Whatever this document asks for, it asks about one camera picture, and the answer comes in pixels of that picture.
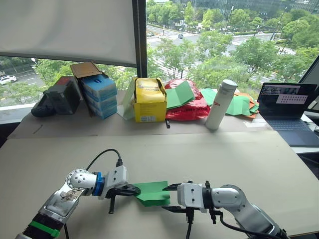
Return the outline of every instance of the red plastic bag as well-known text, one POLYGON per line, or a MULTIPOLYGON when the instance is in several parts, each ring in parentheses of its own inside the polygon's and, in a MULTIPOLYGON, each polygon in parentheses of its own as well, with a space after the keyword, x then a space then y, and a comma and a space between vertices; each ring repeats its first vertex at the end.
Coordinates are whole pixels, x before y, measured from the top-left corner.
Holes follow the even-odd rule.
POLYGON ((195 100, 190 101, 181 107, 167 110, 166 119, 187 121, 198 120, 207 117, 210 111, 210 107, 207 105, 204 96, 201 94, 193 81, 185 79, 170 80, 165 85, 165 89, 175 88, 184 81, 188 81, 189 86, 191 87, 195 95, 195 100))

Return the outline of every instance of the window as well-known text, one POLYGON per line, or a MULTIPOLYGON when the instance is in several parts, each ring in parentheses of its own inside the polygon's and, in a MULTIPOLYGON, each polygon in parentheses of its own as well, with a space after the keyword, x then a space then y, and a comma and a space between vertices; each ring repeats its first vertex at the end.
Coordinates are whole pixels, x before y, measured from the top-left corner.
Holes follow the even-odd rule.
MULTIPOLYGON (((70 64, 74 63, 0 56, 0 114, 1 107, 8 110, 12 106, 38 102, 43 91, 52 86, 61 76, 72 75, 70 64)), ((137 75, 136 68, 101 64, 98 64, 98 68, 115 80, 119 90, 126 89, 131 78, 137 75)))
POLYGON ((258 97, 263 82, 298 82, 319 54, 317 0, 147 0, 148 76, 258 97))

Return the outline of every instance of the white water bottle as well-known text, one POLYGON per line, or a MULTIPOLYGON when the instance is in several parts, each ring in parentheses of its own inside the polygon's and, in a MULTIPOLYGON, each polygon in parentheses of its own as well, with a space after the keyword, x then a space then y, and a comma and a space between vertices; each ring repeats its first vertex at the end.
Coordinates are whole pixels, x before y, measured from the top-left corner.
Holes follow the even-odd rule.
POLYGON ((219 85, 217 95, 215 96, 213 105, 211 106, 209 115, 205 125, 209 129, 218 129, 224 115, 234 97, 237 88, 236 82, 231 80, 223 80, 219 85))

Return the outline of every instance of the car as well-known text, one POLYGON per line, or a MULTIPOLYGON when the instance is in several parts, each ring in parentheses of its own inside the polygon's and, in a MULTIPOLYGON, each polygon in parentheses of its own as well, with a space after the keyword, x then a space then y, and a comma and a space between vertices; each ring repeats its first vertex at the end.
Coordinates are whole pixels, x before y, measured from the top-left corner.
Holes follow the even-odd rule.
POLYGON ((8 82, 16 82, 16 77, 15 76, 2 76, 0 78, 0 84, 4 85, 8 82))

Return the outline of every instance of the bottle cap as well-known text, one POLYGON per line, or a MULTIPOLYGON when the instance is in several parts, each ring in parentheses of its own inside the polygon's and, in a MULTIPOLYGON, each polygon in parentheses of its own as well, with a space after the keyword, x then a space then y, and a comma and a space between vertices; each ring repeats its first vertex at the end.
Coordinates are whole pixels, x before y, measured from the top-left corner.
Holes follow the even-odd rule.
POLYGON ((228 90, 235 90, 237 88, 237 83, 231 80, 223 80, 221 86, 228 90))

